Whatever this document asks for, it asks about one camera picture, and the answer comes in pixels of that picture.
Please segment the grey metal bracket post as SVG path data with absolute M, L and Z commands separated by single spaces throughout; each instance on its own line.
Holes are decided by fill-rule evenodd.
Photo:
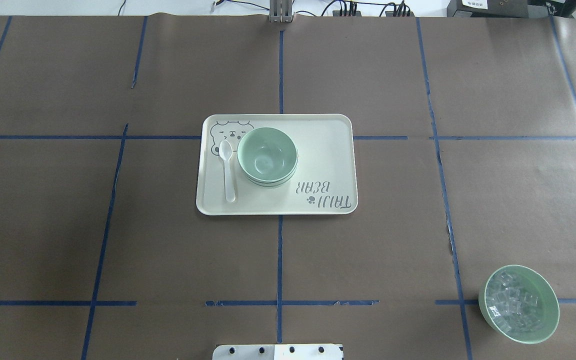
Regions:
M 269 1 L 269 22 L 291 23 L 294 19 L 293 0 L 270 0 Z

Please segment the white plastic spoon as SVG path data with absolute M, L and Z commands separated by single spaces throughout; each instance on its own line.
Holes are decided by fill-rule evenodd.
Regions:
M 222 140 L 218 148 L 219 148 L 219 157 L 222 160 L 224 171 L 225 199 L 228 203 L 234 203 L 236 201 L 236 189 L 235 189 L 233 165 L 232 165 L 234 150 L 227 139 Z

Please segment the green bowl of ice cubes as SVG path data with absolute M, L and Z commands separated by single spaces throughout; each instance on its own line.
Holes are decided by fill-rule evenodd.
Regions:
M 487 324 L 504 337 L 525 345 L 547 341 L 560 322 L 558 297 L 534 269 L 510 264 L 488 276 L 478 292 Z

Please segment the light green bowl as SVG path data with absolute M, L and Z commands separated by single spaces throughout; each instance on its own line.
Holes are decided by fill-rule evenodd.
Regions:
M 274 162 L 298 164 L 298 148 L 285 132 L 272 127 L 259 127 L 247 132 L 237 147 L 238 164 L 270 159 Z

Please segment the black device at table edge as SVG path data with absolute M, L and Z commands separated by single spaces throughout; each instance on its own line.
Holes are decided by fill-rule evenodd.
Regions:
M 448 18 L 570 18 L 576 0 L 451 0 Z

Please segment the white plate with black knobs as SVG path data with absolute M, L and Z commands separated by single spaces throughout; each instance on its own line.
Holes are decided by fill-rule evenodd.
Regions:
M 213 360 L 343 360 L 342 344 L 222 344 L 215 347 Z

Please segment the lower green bowl in stack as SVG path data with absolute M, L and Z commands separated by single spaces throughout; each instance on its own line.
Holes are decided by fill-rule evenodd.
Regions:
M 288 163 L 261 159 L 260 161 L 241 164 L 240 167 L 246 178 L 253 184 L 274 188 L 288 182 L 297 171 L 298 164 L 297 162 Z

